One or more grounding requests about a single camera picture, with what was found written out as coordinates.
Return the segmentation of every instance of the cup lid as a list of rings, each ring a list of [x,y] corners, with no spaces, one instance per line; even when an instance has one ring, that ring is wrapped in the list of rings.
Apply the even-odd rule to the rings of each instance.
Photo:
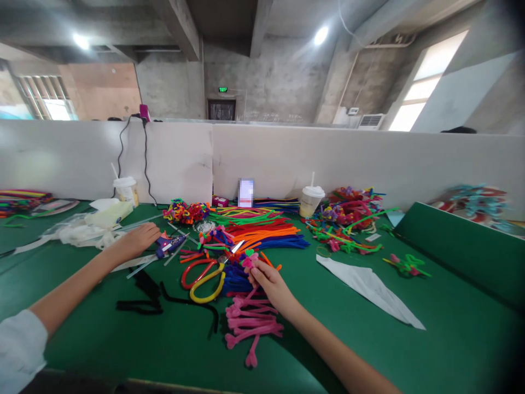
[[[113,181],[113,187],[129,187],[136,183],[137,181],[133,177],[117,178]]]
[[[310,197],[323,198],[326,194],[321,186],[307,186],[302,192]]]

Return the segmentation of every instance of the phone screen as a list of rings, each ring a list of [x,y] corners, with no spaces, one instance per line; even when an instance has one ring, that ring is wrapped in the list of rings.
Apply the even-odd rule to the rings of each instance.
[[[253,207],[253,178],[239,178],[239,207]]]

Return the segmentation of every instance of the person's left hand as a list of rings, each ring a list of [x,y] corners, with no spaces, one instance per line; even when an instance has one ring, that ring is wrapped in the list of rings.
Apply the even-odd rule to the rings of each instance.
[[[144,223],[104,249],[100,257],[116,267],[139,256],[159,237],[160,230],[154,223]]]

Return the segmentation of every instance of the window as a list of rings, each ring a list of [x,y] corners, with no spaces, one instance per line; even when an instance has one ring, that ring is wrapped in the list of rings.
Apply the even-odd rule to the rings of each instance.
[[[441,76],[456,54],[467,31],[429,47],[389,130],[410,131]]]
[[[60,76],[18,77],[35,119],[78,120]]]

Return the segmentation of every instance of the hand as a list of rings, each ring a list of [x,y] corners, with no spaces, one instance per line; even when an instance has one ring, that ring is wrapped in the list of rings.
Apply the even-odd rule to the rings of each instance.
[[[261,285],[272,305],[284,318],[290,320],[291,315],[301,309],[301,304],[295,299],[279,272],[268,264],[257,260],[251,270],[246,267],[248,280],[256,288]]]
[[[102,251],[99,256],[107,259],[109,264],[116,267],[139,256],[159,237],[160,230],[155,224],[144,223],[117,239],[114,244]]]

